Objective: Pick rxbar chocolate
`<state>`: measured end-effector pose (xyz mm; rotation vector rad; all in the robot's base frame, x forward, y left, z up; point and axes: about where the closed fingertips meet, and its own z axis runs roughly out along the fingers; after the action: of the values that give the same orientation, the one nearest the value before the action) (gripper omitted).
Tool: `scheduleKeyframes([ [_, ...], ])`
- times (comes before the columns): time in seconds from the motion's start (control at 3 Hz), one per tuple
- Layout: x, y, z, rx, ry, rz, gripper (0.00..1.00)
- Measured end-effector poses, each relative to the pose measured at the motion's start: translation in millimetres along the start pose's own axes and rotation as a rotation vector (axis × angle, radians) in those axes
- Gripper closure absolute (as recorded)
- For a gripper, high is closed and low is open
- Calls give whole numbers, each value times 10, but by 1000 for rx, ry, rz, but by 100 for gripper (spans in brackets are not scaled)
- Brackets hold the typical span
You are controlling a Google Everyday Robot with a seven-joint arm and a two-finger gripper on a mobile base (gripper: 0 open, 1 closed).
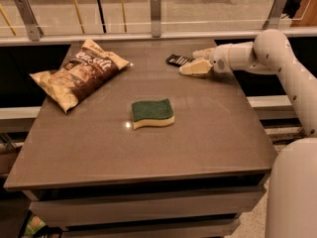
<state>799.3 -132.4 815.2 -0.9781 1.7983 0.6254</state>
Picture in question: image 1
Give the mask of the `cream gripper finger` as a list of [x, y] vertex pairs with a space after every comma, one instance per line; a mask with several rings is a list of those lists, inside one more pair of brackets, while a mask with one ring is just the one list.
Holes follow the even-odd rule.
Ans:
[[179, 68], [183, 75], [203, 75], [207, 74], [212, 68], [212, 64], [207, 59], [196, 59]]
[[195, 51], [192, 53], [192, 56], [195, 59], [206, 59], [208, 60], [209, 57], [214, 53], [215, 49], [214, 48], [208, 48], [208, 49], [204, 49], [204, 50], [199, 50], [199, 51]]

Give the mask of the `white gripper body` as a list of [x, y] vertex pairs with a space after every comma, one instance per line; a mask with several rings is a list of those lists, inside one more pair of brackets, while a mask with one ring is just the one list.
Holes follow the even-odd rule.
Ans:
[[209, 60], [212, 62], [213, 70], [217, 73], [230, 72], [229, 65], [229, 50], [230, 45], [217, 46], [209, 55]]

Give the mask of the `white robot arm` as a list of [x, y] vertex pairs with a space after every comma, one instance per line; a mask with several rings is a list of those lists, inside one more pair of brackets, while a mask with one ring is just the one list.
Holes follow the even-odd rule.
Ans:
[[276, 157], [268, 185], [265, 238], [317, 238], [317, 78], [296, 58], [284, 33], [269, 29], [252, 42], [193, 53], [185, 75], [244, 70], [274, 74], [306, 137]]

